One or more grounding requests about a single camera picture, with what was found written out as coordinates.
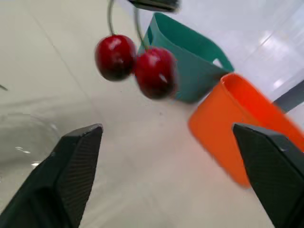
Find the cherry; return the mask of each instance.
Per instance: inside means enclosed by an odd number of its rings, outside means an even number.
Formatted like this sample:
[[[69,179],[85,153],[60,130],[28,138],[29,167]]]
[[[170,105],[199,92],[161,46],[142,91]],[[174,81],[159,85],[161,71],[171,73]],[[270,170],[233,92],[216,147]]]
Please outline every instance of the cherry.
[[[136,61],[136,47],[132,40],[122,35],[112,35],[101,40],[95,50],[95,62],[101,75],[109,81],[126,79]]]
[[[163,48],[146,50],[137,58],[135,77],[142,93],[150,99],[168,97],[175,90],[174,55]]]

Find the orange basket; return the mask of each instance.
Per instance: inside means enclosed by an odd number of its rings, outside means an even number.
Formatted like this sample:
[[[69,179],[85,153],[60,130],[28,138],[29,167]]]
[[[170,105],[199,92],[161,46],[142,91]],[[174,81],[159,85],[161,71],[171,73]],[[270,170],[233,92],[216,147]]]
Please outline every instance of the orange basket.
[[[250,183],[232,132],[235,122],[280,132],[304,152],[303,132],[278,107],[242,76],[224,76],[189,119],[189,128],[234,181],[244,187]]]

